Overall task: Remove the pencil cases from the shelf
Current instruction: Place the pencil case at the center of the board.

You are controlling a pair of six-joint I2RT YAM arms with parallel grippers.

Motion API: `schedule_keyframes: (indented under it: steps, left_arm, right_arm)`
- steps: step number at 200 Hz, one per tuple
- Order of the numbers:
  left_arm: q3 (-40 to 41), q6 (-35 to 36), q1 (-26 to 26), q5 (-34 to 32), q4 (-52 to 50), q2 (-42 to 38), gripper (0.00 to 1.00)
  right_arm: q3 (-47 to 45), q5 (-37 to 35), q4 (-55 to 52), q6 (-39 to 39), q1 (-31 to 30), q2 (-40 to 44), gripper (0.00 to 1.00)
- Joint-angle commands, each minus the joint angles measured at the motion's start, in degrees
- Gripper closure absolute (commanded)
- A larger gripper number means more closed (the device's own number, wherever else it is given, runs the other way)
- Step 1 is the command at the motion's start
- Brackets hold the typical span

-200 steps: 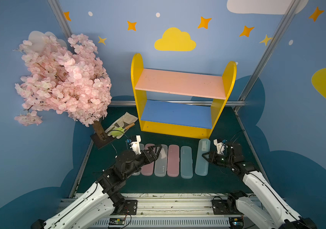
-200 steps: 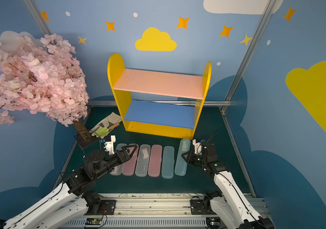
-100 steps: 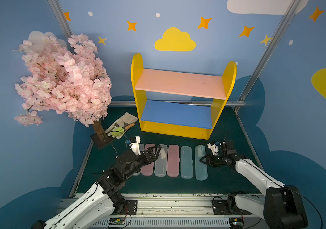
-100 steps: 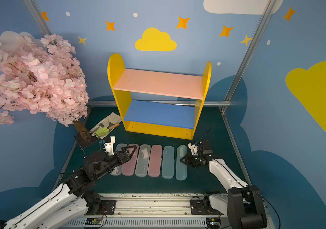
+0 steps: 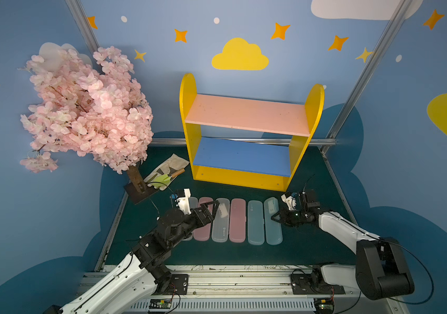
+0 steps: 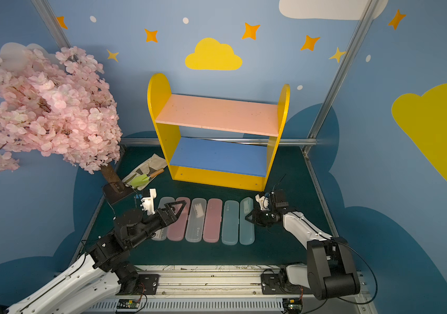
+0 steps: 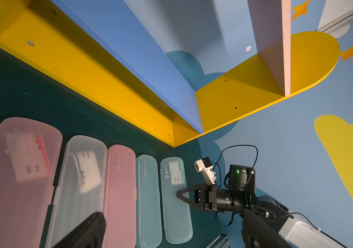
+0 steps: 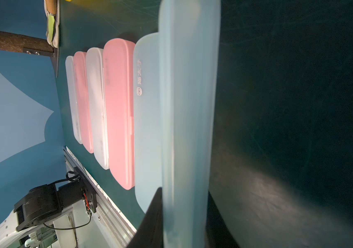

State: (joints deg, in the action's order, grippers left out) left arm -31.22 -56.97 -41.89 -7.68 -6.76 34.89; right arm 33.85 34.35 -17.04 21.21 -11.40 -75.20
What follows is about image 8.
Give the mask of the small pink pencil case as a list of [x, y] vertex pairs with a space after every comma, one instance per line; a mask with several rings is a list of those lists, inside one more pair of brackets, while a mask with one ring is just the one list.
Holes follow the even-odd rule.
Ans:
[[104, 47], [109, 169], [121, 187], [135, 185], [133, 53], [135, 43], [114, 38]]

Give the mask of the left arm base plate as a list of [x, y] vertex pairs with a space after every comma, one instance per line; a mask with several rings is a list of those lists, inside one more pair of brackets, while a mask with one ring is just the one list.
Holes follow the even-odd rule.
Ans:
[[85, 195], [86, 203], [89, 206], [89, 209], [92, 213], [96, 213], [97, 209], [97, 192], [93, 185], [91, 184], [90, 180], [87, 178], [86, 174], [78, 167], [74, 167], [74, 171], [80, 176], [82, 180], [82, 189]]

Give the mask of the light teal pencil case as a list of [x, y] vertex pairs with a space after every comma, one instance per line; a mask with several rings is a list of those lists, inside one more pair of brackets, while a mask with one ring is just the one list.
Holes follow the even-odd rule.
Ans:
[[220, 1], [162, 1], [160, 5], [166, 248], [205, 246], [220, 21]]

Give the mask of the clear white pencil case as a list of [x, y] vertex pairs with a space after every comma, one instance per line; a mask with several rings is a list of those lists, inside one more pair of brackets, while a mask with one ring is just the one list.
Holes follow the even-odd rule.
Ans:
[[109, 169], [103, 49], [88, 49], [86, 53], [86, 73], [94, 156], [103, 169]]

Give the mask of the pink translucent pencil case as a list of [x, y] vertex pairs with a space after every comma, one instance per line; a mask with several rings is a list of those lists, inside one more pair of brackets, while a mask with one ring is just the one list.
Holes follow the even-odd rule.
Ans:
[[76, 52], [73, 64], [81, 141], [84, 148], [92, 154], [94, 149], [86, 73], [86, 52]]

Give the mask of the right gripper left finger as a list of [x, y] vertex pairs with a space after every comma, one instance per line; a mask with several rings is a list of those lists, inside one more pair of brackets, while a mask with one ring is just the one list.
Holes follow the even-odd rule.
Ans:
[[163, 191], [158, 188], [127, 248], [163, 248]]

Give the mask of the teal green pencil case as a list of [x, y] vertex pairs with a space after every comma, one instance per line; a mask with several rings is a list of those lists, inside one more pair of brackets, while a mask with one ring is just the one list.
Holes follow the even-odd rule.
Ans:
[[138, 40], [134, 49], [135, 196], [143, 212], [162, 187], [159, 34]]

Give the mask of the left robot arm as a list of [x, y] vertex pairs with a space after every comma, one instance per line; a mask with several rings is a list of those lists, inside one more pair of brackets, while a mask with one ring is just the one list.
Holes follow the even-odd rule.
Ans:
[[43, 224], [65, 215], [71, 206], [82, 200], [80, 181], [56, 188], [55, 184], [31, 189], [14, 205], [14, 210], [0, 224], [0, 248], [6, 248]]

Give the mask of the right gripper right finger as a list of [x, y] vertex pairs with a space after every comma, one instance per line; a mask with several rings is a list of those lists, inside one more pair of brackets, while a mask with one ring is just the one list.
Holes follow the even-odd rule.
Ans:
[[217, 208], [211, 193], [208, 193], [206, 228], [205, 228], [205, 248], [239, 248], [238, 243], [233, 238], [227, 228], [219, 209]]

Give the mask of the frosted white pencil case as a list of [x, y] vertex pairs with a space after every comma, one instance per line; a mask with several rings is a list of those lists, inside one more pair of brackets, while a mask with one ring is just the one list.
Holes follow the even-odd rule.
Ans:
[[74, 71], [74, 57], [68, 56], [65, 60], [66, 77], [68, 85], [68, 95], [69, 103], [71, 109], [73, 133], [76, 141], [82, 144], [79, 115], [78, 115], [78, 103], [76, 95], [76, 85], [75, 85], [75, 71]]

